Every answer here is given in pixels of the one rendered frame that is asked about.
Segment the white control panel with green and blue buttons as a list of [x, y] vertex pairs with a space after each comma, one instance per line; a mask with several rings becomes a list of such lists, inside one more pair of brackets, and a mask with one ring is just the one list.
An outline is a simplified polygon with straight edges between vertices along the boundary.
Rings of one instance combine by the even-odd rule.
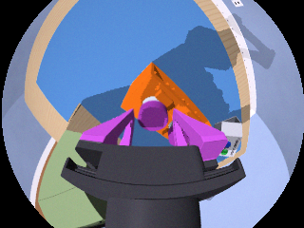
[[228, 143], [223, 148], [219, 156], [234, 157], [242, 139], [242, 124], [238, 117], [235, 116], [227, 120], [215, 123], [214, 128], [224, 132], [226, 138], [228, 139]]

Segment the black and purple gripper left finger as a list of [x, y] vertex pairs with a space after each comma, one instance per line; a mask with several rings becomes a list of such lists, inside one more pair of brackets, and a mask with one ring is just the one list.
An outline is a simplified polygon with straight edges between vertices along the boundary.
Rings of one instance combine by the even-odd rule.
[[112, 120], [88, 129], [82, 134], [80, 140], [118, 145], [118, 138], [125, 129], [120, 145], [131, 145], [134, 131], [134, 122], [134, 108], [131, 108], [124, 114]]

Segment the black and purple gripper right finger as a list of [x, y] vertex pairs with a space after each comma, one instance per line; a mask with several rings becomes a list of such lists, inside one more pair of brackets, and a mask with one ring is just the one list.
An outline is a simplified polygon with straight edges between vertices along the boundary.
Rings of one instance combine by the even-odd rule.
[[173, 109], [172, 120], [175, 145], [187, 145], [181, 131], [183, 129], [190, 139], [190, 144], [199, 147], [204, 161], [216, 159], [228, 143], [224, 132], [195, 120], [176, 108]]

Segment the blue flat mat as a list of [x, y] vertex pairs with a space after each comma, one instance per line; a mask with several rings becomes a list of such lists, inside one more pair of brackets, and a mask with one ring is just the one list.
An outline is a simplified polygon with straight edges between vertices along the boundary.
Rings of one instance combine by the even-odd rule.
[[211, 126], [237, 116], [238, 85], [227, 51], [194, 0], [79, 0], [53, 33], [36, 84], [68, 122], [80, 103], [101, 124], [150, 63]]

